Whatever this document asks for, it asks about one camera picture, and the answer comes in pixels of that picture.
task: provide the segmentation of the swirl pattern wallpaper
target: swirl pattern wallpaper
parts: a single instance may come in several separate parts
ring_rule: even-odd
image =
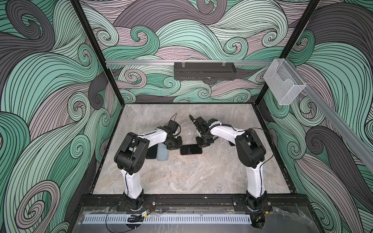
[[[80,0],[106,59],[273,60],[308,0]],[[339,0],[329,0],[330,4]],[[267,67],[175,81],[172,66],[111,66],[125,102],[252,103]]]
[[[121,106],[70,0],[0,1],[1,232],[66,232]]]
[[[373,1],[319,7],[288,59],[373,151],[372,11]],[[373,232],[373,175],[312,100],[280,106],[268,91],[260,112],[325,232]]]

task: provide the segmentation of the aluminum rail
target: aluminum rail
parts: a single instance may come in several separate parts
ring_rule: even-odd
[[[302,82],[303,76],[296,67],[289,63],[284,65],[289,74],[296,82]],[[339,132],[343,140],[348,144],[354,154],[367,166],[373,173],[373,153],[370,148],[357,136],[350,126],[338,115],[337,112],[320,96],[319,92],[307,83],[303,91],[311,98],[314,104],[320,109],[324,116],[329,120],[333,127]]]
[[[173,66],[175,62],[233,62],[235,66],[270,66],[272,61],[257,60],[106,60],[107,66]]]

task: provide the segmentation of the black smartphone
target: black smartphone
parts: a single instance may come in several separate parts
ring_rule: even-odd
[[[191,154],[202,154],[202,148],[197,144],[182,145],[180,148],[181,155],[191,155]]]
[[[154,146],[148,148],[145,158],[148,160],[153,160],[157,158],[157,154],[158,154],[158,144],[155,144]]]

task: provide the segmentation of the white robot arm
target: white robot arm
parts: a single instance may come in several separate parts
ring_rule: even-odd
[[[114,162],[117,163],[125,182],[124,194],[133,209],[139,209],[142,204],[144,190],[140,184],[139,170],[144,164],[148,148],[164,143],[168,150],[180,149],[182,139],[174,135],[178,127],[177,122],[170,120],[167,125],[143,135],[130,132],[115,154]]]
[[[266,196],[262,167],[266,149],[254,129],[236,129],[216,119],[205,121],[202,117],[189,117],[197,128],[199,136],[196,141],[199,147],[209,146],[217,137],[228,140],[231,146],[236,146],[238,158],[246,168],[248,206],[252,210],[259,209]]]

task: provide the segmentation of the gray phone case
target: gray phone case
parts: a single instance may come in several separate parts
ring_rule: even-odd
[[[158,143],[158,153],[157,153],[157,160],[158,161],[167,161],[168,160],[168,149],[165,144]]]

